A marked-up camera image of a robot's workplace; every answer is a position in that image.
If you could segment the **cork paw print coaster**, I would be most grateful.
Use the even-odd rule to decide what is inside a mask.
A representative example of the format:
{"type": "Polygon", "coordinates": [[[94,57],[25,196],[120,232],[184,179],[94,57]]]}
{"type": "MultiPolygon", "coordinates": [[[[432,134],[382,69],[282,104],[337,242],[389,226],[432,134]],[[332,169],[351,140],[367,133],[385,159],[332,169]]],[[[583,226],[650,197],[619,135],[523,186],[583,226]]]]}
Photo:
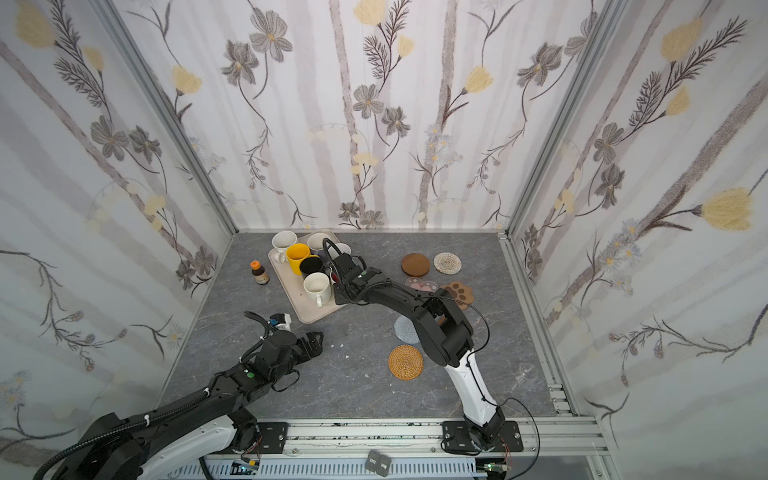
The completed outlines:
{"type": "Polygon", "coordinates": [[[466,311],[475,301],[472,288],[460,281],[441,285],[441,288],[454,299],[462,311],[466,311]]]}

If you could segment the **plain white mug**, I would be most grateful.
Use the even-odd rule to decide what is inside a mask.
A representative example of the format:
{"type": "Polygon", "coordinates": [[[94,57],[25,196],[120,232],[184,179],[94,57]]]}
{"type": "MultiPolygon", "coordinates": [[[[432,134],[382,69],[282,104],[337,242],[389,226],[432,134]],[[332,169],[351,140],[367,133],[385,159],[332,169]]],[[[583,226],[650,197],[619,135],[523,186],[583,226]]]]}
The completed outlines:
{"type": "Polygon", "coordinates": [[[331,300],[332,284],[325,273],[315,272],[308,275],[303,280],[303,288],[318,308],[323,308],[331,300]]]}

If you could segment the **multicolour woven round coaster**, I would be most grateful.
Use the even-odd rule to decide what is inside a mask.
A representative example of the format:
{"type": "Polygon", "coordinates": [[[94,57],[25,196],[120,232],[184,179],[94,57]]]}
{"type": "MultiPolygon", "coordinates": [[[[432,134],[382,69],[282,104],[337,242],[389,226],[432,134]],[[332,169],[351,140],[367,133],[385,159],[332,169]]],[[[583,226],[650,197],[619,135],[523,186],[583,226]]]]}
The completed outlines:
{"type": "Polygon", "coordinates": [[[433,258],[433,264],[438,272],[446,275],[455,275],[462,268],[461,259],[456,254],[450,252],[438,253],[433,258]]]}

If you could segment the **pink flower silicone coaster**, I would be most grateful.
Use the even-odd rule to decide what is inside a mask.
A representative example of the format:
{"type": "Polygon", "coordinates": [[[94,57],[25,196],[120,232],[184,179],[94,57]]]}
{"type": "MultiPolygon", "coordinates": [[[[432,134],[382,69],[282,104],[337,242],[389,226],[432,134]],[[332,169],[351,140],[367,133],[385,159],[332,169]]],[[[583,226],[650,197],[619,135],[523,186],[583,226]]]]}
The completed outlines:
{"type": "Polygon", "coordinates": [[[434,293],[439,289],[439,286],[434,281],[417,277],[408,278],[405,282],[405,285],[417,291],[430,293],[434,293]]]}

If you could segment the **rattan wicker round coaster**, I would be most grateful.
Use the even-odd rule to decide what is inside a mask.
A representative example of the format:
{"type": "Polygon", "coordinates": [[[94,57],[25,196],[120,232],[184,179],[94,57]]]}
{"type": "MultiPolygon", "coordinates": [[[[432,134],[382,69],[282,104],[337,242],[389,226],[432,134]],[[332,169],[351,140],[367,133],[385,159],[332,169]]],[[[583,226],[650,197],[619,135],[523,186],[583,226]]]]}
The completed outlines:
{"type": "Polygon", "coordinates": [[[400,345],[393,349],[388,357],[387,365],[390,372],[403,381],[416,379],[424,370],[423,356],[412,345],[400,345]]]}

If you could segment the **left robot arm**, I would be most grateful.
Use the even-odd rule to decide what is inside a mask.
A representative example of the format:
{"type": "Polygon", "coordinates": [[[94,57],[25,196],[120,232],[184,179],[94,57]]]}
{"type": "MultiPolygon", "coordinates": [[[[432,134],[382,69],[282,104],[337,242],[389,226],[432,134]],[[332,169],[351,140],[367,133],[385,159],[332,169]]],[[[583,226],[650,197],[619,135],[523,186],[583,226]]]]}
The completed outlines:
{"type": "Polygon", "coordinates": [[[136,479],[163,447],[206,421],[245,409],[266,395],[295,365],[319,356],[322,342],[320,332],[298,338],[279,330],[265,340],[262,348],[266,354],[258,352],[252,362],[215,374],[200,392],[128,419],[109,415],[100,418],[78,443],[39,467],[34,477],[42,479],[56,468],[55,479],[136,479]]]}

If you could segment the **grey-blue woven round coaster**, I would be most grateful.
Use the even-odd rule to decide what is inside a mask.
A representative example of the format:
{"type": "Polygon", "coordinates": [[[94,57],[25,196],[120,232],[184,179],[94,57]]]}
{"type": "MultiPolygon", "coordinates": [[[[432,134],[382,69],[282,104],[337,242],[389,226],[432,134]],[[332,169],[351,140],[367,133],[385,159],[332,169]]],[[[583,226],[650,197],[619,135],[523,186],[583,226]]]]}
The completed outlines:
{"type": "Polygon", "coordinates": [[[394,322],[394,331],[397,338],[409,345],[420,343],[418,333],[411,320],[405,316],[399,316],[394,322]]]}

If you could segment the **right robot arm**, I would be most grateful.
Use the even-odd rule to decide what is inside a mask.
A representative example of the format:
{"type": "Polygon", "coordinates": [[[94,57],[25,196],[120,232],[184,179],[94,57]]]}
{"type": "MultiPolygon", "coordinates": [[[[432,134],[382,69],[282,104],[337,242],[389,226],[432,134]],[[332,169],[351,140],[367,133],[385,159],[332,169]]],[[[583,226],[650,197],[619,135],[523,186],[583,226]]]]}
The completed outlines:
{"type": "Polygon", "coordinates": [[[382,305],[411,321],[424,353],[445,368],[460,397],[469,438],[480,450],[493,447],[506,417],[477,365],[472,325],[450,294],[407,288],[349,254],[330,264],[338,303],[382,305]]]}

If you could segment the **dark brown round wooden coaster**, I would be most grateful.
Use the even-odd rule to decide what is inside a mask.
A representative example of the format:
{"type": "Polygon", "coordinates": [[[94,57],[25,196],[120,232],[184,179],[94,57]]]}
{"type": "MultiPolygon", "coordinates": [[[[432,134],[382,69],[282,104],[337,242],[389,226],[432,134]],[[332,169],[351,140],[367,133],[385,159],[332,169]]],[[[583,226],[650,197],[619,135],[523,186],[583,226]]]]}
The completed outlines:
{"type": "Polygon", "coordinates": [[[431,268],[430,260],[421,253],[410,253],[401,260],[401,269],[409,277],[423,277],[431,268]]]}

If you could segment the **beige plastic tray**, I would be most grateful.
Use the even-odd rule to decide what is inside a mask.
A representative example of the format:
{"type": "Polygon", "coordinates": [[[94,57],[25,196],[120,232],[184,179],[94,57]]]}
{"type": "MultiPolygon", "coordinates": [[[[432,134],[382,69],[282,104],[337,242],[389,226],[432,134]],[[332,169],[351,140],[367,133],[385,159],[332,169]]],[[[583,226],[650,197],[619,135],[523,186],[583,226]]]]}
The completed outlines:
{"type": "MultiPolygon", "coordinates": [[[[324,232],[330,235],[332,241],[337,241],[338,238],[335,234],[331,233],[330,231],[319,231],[324,232]]],[[[297,243],[303,243],[306,244],[307,238],[311,234],[305,235],[303,237],[298,237],[297,243]]],[[[337,305],[334,300],[334,282],[331,279],[331,275],[327,272],[327,260],[324,256],[319,256],[324,261],[325,266],[325,274],[330,278],[331,284],[332,284],[332,296],[329,303],[324,306],[323,308],[318,308],[314,301],[310,299],[310,297],[307,295],[303,288],[303,278],[302,276],[295,275],[288,263],[286,261],[285,263],[277,263],[275,260],[271,259],[271,254],[274,252],[273,247],[270,250],[268,254],[268,258],[270,260],[270,263],[277,275],[277,278],[279,279],[281,285],[283,286],[286,295],[288,296],[288,299],[292,305],[292,307],[295,310],[295,315],[297,319],[304,323],[304,324],[312,324],[320,319],[330,315],[331,313],[334,313],[342,308],[341,305],[337,305]]]]}

